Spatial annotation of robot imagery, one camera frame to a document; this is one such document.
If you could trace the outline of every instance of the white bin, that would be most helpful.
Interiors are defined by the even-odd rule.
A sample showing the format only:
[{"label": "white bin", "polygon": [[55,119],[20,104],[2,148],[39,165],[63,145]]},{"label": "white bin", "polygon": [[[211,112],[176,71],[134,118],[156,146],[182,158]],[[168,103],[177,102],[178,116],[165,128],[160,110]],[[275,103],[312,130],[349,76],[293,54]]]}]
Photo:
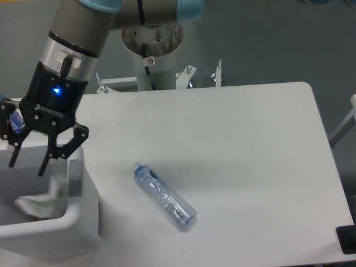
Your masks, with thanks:
[{"label": "white bin", "polygon": [[[102,244],[101,198],[85,168],[83,149],[68,160],[48,165],[44,176],[38,177],[46,148],[45,141],[24,143],[11,169],[7,166],[11,153],[0,144],[0,249],[37,259],[65,258],[98,249]],[[47,192],[53,173],[67,177],[66,212],[59,219],[30,222],[14,201],[22,195]]]}]

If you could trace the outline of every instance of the blue object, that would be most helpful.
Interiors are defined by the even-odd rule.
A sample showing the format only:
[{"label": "blue object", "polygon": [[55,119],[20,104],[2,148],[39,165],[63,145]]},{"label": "blue object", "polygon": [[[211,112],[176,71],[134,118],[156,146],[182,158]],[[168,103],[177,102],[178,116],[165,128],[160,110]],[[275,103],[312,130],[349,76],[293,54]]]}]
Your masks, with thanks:
[{"label": "blue object", "polygon": [[115,13],[121,9],[122,0],[79,0],[82,4],[95,10]]},{"label": "blue object", "polygon": [[181,229],[185,230],[196,216],[192,208],[176,191],[169,188],[148,165],[136,163],[132,167],[138,186],[153,199]]},{"label": "blue object", "polygon": [[177,22],[198,19],[203,11],[204,0],[178,0]]},{"label": "blue object", "polygon": [[61,94],[61,88],[59,86],[57,86],[56,88],[53,88],[53,91],[57,94],[60,95]]},{"label": "blue object", "polygon": [[[3,99],[4,99],[4,97],[2,95],[0,95],[0,101],[2,101]],[[20,133],[22,131],[22,128],[24,128],[24,126],[25,126],[23,118],[17,111],[15,111],[13,114],[10,115],[10,124],[11,124],[12,130],[16,134]]]}]

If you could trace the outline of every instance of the gray floor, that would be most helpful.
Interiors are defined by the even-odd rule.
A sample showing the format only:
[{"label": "gray floor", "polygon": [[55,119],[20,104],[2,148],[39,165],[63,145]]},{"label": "gray floor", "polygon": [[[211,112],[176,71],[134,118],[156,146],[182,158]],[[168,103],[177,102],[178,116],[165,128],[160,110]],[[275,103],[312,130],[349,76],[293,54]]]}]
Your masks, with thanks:
[{"label": "gray floor", "polygon": [[[223,60],[225,86],[305,81],[315,94],[325,131],[352,108],[356,93],[356,11],[343,0],[306,5],[295,0],[206,0],[201,20],[186,23],[177,69],[198,68],[195,83],[212,86]],[[27,91],[59,0],[0,4],[0,93]],[[98,62],[101,78],[134,76],[120,31],[111,32]],[[97,90],[93,77],[87,93]],[[333,149],[349,193],[356,193],[356,127]]]}]

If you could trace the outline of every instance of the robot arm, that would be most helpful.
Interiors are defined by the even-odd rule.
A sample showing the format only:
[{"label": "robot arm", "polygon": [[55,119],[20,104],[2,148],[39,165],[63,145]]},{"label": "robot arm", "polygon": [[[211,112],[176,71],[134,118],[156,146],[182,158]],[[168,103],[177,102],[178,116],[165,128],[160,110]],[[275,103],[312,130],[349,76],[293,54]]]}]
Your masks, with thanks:
[{"label": "robot arm", "polygon": [[[110,30],[155,26],[198,18],[204,0],[62,0],[26,96],[0,103],[0,138],[13,152],[13,167],[22,142],[31,131],[48,136],[38,175],[48,163],[67,159],[87,138],[76,111]],[[25,127],[16,134],[10,115],[19,108]],[[57,147],[57,136],[73,128],[73,139]]]}]

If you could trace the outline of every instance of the blue led light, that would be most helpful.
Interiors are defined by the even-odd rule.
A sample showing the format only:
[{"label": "blue led light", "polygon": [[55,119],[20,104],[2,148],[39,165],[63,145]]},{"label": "blue led light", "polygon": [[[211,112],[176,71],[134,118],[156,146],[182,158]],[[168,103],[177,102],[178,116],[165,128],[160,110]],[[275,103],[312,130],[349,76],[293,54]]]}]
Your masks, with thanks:
[{"label": "blue led light", "polygon": [[61,88],[59,86],[57,86],[56,88],[53,88],[52,89],[53,92],[55,92],[57,95],[60,95],[61,94]]}]

